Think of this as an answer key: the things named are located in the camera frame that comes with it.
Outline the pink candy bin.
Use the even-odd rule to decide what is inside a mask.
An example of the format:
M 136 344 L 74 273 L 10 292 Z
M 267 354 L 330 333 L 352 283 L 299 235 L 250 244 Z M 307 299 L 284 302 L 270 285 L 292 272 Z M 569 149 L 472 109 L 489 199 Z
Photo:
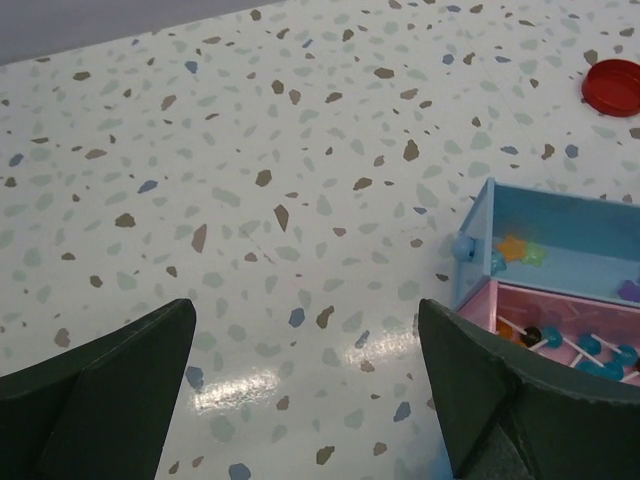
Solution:
M 491 280 L 458 313 L 569 368 L 639 385 L 637 308 Z

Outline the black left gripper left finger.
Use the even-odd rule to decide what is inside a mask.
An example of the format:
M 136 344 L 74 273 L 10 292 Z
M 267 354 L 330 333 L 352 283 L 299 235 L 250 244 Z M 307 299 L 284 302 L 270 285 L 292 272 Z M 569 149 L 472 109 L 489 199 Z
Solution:
M 195 326 L 177 299 L 3 376 L 2 478 L 154 478 Z

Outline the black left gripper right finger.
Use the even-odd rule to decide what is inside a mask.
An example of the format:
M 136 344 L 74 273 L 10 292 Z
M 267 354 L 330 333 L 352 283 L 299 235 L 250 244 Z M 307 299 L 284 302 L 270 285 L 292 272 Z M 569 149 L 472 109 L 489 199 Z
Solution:
M 639 389 L 421 300 L 419 339 L 457 479 L 636 479 Z

